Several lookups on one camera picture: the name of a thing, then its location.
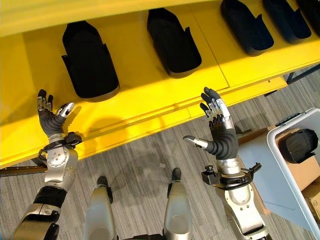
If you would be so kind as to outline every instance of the metal forearm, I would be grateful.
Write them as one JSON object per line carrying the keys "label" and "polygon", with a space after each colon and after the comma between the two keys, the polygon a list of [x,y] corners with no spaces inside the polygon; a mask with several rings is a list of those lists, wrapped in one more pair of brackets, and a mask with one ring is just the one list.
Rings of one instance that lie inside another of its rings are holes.
{"label": "metal forearm", "polygon": [[62,146],[47,153],[48,171],[45,174],[44,185],[62,188],[68,192],[76,177],[77,152]]}
{"label": "metal forearm", "polygon": [[207,104],[201,103],[200,107],[209,121],[212,141],[190,135],[183,139],[215,155],[217,171],[213,165],[206,166],[202,179],[206,184],[216,187],[237,239],[268,239],[269,235],[254,204],[254,192],[250,185],[254,173],[261,165],[257,163],[250,169],[241,168],[237,159],[237,135],[225,102],[217,92],[207,87],[201,97]]}

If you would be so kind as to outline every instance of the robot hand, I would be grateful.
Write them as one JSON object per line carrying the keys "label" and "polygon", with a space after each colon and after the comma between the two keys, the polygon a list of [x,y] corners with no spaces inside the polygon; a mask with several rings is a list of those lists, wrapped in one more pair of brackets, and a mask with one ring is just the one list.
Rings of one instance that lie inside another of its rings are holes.
{"label": "robot hand", "polygon": [[54,98],[49,95],[46,99],[46,95],[46,91],[41,89],[37,97],[40,125],[49,138],[49,144],[38,154],[47,165],[44,185],[24,213],[12,234],[12,240],[56,240],[59,233],[59,225],[56,222],[76,176],[78,154],[74,148],[82,142],[82,139],[74,132],[69,132],[65,136],[62,129],[75,104],[73,102],[64,104],[54,114],[52,112]]}
{"label": "robot hand", "polygon": [[238,140],[225,102],[216,91],[207,87],[204,88],[204,93],[201,94],[201,97],[208,105],[200,103],[200,108],[204,111],[209,121],[213,141],[190,135],[183,137],[183,139],[212,155],[216,155],[217,160],[236,158],[239,148]]}
{"label": "robot hand", "polygon": [[75,107],[73,102],[66,103],[62,105],[56,114],[52,112],[53,99],[52,95],[48,96],[46,99],[47,92],[41,89],[37,97],[37,109],[39,114],[39,121],[42,130],[48,136],[52,138],[53,136],[63,134],[62,127],[69,115],[69,113]]}

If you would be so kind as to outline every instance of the yellow table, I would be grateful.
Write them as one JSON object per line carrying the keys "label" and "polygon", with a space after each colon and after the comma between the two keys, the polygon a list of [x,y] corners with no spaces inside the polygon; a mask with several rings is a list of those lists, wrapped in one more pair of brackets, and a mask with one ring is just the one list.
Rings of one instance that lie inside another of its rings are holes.
{"label": "yellow table", "polygon": [[[291,48],[300,54],[308,46],[307,55],[300,61],[289,58],[288,63],[278,62],[273,68],[257,71],[254,67],[264,61],[270,64],[275,56],[267,51],[249,57],[239,46],[224,46],[224,41],[237,44],[226,26],[217,29],[221,39],[215,43],[208,25],[202,22],[202,14],[206,14],[215,19],[212,24],[225,24],[216,9],[219,5],[220,1],[213,1],[167,8],[184,28],[190,27],[202,57],[199,69],[181,79],[165,73],[147,32],[147,11],[89,20],[107,44],[120,82],[118,95],[98,103],[83,101],[73,89],[61,59],[65,54],[65,24],[1,38],[0,168],[36,157],[48,143],[36,111],[36,96],[41,88],[54,96],[56,108],[65,102],[76,103],[66,127],[82,134],[84,142],[77,146],[82,159],[202,116],[198,105],[204,86],[217,90],[230,106],[283,88],[286,82],[279,75],[320,62],[320,41],[312,33],[304,43],[277,49],[278,55],[290,53]],[[281,38],[274,40],[284,42]],[[229,62],[223,58],[224,52],[229,55]]]}

